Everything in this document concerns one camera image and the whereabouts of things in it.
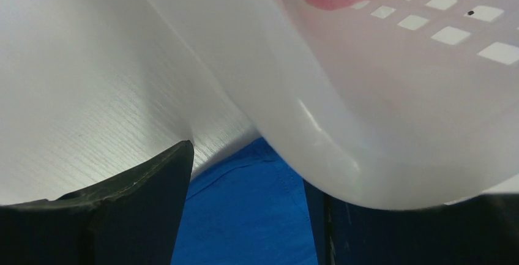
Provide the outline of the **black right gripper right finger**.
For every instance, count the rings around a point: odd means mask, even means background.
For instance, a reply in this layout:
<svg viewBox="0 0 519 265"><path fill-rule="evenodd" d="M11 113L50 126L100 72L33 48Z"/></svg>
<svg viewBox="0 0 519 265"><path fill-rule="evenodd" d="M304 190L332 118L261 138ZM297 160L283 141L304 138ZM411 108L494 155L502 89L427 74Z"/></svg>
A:
<svg viewBox="0 0 519 265"><path fill-rule="evenodd" d="M384 211L304 188L319 264L518 263L516 194Z"/></svg>

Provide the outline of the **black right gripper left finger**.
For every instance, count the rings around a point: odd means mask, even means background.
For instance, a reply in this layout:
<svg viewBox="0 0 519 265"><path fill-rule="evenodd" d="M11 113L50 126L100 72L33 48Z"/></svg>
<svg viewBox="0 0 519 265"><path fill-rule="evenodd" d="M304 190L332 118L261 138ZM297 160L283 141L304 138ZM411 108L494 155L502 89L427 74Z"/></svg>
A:
<svg viewBox="0 0 519 265"><path fill-rule="evenodd" d="M169 264L192 175L189 141L60 198L1 207L2 264Z"/></svg>

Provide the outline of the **blue printed t-shirt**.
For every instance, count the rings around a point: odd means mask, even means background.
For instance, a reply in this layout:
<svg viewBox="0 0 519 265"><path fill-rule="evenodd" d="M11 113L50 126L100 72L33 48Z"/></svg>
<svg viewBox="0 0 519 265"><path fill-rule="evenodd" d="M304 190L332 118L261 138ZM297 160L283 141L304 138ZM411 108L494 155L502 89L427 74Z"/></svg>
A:
<svg viewBox="0 0 519 265"><path fill-rule="evenodd" d="M260 138L189 186L173 264L316 264L302 178Z"/></svg>

